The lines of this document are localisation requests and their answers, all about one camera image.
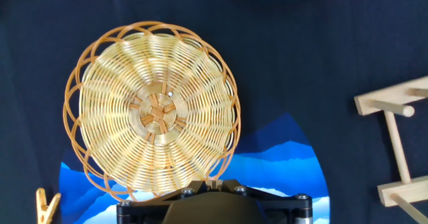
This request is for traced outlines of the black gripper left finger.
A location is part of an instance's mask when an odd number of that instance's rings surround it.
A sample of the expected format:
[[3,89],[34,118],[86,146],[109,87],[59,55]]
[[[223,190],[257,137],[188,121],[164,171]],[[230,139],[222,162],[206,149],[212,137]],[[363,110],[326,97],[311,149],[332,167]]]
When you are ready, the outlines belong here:
[[175,201],[213,190],[214,181],[191,181],[188,186],[182,189],[149,201],[122,201],[116,205],[117,224],[143,224],[144,219],[150,215],[164,217]]

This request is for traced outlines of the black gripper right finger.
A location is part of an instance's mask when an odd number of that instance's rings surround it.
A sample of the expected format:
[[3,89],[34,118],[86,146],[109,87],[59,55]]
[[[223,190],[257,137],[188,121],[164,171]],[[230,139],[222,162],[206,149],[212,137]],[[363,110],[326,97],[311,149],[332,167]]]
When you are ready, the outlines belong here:
[[312,197],[298,193],[291,197],[281,197],[242,185],[235,179],[219,181],[219,191],[242,196],[246,202],[255,201],[263,214],[283,213],[286,223],[313,224]]

